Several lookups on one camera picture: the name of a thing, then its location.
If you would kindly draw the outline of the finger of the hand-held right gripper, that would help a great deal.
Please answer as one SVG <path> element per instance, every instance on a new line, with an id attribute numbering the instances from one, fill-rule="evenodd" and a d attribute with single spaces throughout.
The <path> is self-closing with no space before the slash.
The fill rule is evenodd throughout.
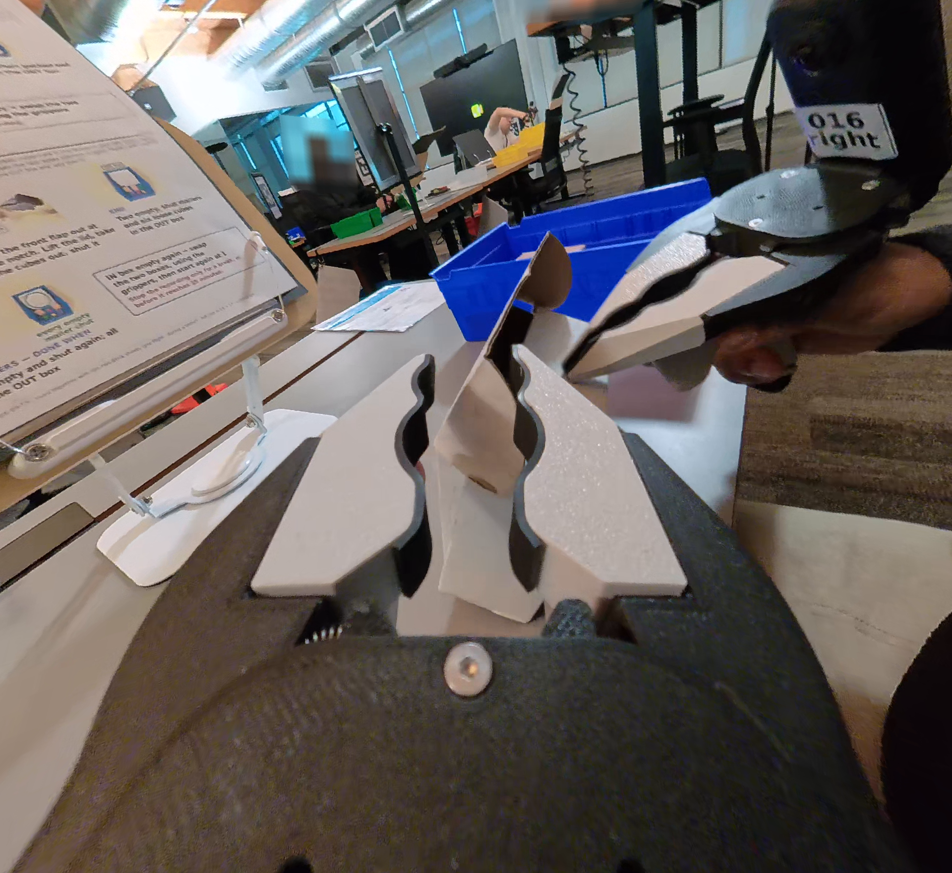
<path id="1" fill-rule="evenodd" d="M 704 326 L 680 296 L 711 259 L 708 238 L 682 232 L 639 262 L 593 323 L 599 347 L 701 347 Z"/>
<path id="2" fill-rule="evenodd" d="M 691 389 L 712 364 L 713 341 L 749 322 L 741 310 L 781 293 L 787 262 L 771 256 L 647 256 L 622 276 L 563 360 L 573 383 L 702 350 L 701 370 L 663 370 Z"/>

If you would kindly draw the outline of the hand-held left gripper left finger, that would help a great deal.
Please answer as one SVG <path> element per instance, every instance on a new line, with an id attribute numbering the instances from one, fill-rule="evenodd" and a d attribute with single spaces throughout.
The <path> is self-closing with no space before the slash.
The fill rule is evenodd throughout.
<path id="1" fill-rule="evenodd" d="M 251 580 L 264 597 L 411 598 L 432 538 L 418 464 L 435 359 L 419 354 L 321 434 Z"/>

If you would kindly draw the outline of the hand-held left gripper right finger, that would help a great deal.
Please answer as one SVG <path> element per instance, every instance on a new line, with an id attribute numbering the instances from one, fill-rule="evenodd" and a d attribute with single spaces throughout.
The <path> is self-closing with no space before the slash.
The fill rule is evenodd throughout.
<path id="1" fill-rule="evenodd" d="M 512 570 L 543 602 L 679 597 L 687 580 L 625 433 L 523 345 L 511 350 Z"/>

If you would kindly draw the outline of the white cardboard mailer box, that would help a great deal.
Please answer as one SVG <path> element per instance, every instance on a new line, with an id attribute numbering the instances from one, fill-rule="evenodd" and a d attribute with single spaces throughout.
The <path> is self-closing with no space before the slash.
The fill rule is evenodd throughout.
<path id="1" fill-rule="evenodd" d="M 541 611 L 509 556 L 513 490 L 526 459 L 514 440 L 512 348 L 524 344 L 561 373 L 586 323 L 558 312 L 572 288 L 569 254 L 551 233 L 523 270 L 438 431 L 434 451 L 443 548 L 440 593 L 515 624 Z"/>

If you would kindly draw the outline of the blue plastic bin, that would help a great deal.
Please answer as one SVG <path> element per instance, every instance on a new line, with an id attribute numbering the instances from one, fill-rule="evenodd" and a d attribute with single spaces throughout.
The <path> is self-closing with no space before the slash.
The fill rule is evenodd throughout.
<path id="1" fill-rule="evenodd" d="M 559 312 L 589 321 L 627 268 L 665 228 L 711 199 L 696 178 L 501 224 L 431 276 L 468 341 L 483 341 L 527 265 L 551 233 L 568 252 L 572 287 Z"/>

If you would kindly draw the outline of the grey desk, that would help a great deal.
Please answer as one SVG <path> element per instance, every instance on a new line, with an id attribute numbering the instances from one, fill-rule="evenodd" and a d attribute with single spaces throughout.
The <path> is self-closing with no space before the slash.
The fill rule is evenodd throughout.
<path id="1" fill-rule="evenodd" d="M 342 416 L 411 357 L 436 361 L 430 434 L 478 357 L 446 306 L 408 332 L 311 332 L 266 362 L 268 409 Z M 635 433 L 730 523 L 746 391 L 716 372 L 679 392 L 652 367 L 609 379 L 606 411 Z M 93 472 L 2 532 L 3 545 L 78 505 L 102 521 L 2 591 L 2 871 L 14 867 L 58 798 L 127 645 L 162 586 L 140 588 L 98 552 L 119 516 L 113 487 Z"/>

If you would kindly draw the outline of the person's right hand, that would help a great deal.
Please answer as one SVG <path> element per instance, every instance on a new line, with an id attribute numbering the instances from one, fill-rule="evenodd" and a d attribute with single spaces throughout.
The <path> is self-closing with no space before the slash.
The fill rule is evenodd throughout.
<path id="1" fill-rule="evenodd" d="M 764 388 L 791 376 L 803 354 L 850 355 L 879 348 L 904 323 L 902 286 L 912 277 L 912 251 L 886 244 L 803 321 L 724 333 L 713 367 L 732 383 Z"/>

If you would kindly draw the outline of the white document stand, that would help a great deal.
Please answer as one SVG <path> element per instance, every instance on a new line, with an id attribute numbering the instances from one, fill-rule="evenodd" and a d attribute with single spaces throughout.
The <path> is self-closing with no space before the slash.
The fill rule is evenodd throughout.
<path id="1" fill-rule="evenodd" d="M 331 416 L 264 409 L 259 382 L 261 349 L 300 329 L 316 309 L 316 282 L 262 213 L 194 139 L 155 119 L 245 216 L 252 237 L 280 260 L 303 289 L 294 300 L 280 297 L 259 313 L 215 334 L 208 342 L 163 361 L 92 396 L 9 444 L 2 438 L 2 510 L 48 486 L 83 463 L 91 463 L 114 489 L 125 514 L 100 537 L 98 550 L 140 586 L 167 580 L 219 524 L 304 440 L 319 436 Z M 163 488 L 141 495 L 127 489 L 102 450 L 127 436 L 232 367 L 241 366 L 244 427 L 208 451 Z"/>

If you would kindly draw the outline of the black office chair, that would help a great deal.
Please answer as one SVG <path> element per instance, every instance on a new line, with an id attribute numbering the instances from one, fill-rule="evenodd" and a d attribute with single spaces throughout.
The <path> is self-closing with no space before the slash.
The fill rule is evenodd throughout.
<path id="1" fill-rule="evenodd" d="M 541 151 L 538 157 L 530 161 L 530 166 L 538 165 L 541 173 L 532 177 L 529 167 L 517 173 L 516 194 L 522 216 L 540 213 L 541 208 L 548 203 L 567 202 L 589 196 L 586 189 L 569 192 L 562 159 L 564 94 L 569 79 L 569 72 L 564 71 L 555 85 L 544 115 Z"/>

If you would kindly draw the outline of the small yellow plastic bin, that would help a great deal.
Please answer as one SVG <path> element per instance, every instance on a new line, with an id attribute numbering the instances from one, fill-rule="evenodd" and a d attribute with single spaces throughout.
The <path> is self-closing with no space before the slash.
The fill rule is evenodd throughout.
<path id="1" fill-rule="evenodd" d="M 491 165 L 495 169 L 507 168 L 522 162 L 542 162 L 545 126 L 538 123 L 523 129 L 513 144 L 495 153 Z"/>

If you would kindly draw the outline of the laminated sheet with blue strip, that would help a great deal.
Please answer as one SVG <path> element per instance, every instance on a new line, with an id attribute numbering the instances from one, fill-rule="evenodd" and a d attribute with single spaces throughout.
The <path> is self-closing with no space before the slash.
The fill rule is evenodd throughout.
<path id="1" fill-rule="evenodd" d="M 446 299 L 434 280 L 388 284 L 327 320 L 314 332 L 407 332 Z"/>

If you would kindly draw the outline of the computer monitor on stand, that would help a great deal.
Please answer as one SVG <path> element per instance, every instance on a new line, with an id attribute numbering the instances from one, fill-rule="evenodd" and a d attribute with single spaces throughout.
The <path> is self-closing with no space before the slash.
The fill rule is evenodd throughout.
<path id="1" fill-rule="evenodd" d="M 328 85 L 356 139 L 373 179 L 381 190 L 403 187 L 415 225 L 424 220 L 413 181 L 423 165 L 414 153 L 408 131 L 390 94 L 381 68 L 331 75 Z"/>

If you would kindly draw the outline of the printed instruction sheet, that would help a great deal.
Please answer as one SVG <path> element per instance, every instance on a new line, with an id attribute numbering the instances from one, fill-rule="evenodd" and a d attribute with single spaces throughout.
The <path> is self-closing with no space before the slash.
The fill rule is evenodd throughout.
<path id="1" fill-rule="evenodd" d="M 160 124 L 1 4 L 2 438 L 303 293 Z"/>

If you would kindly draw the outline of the dark frame standing desk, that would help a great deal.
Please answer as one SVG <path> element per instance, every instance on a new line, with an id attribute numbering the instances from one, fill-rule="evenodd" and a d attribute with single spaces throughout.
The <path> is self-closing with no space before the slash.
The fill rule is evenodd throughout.
<path id="1" fill-rule="evenodd" d="M 759 173 L 755 112 L 767 70 L 770 0 L 517 0 L 529 38 L 554 49 L 568 71 L 564 118 L 587 125 L 580 162 L 639 153 L 644 184 L 665 184 L 685 102 L 722 94 L 715 183 Z"/>

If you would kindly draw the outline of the large black wall screen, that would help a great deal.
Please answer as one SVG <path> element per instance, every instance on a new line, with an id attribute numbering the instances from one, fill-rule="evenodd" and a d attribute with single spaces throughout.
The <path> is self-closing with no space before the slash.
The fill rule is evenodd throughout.
<path id="1" fill-rule="evenodd" d="M 443 129 L 435 141 L 442 157 L 452 157 L 455 136 L 483 131 L 496 108 L 530 107 L 515 39 L 422 84 L 420 94 L 432 129 Z"/>

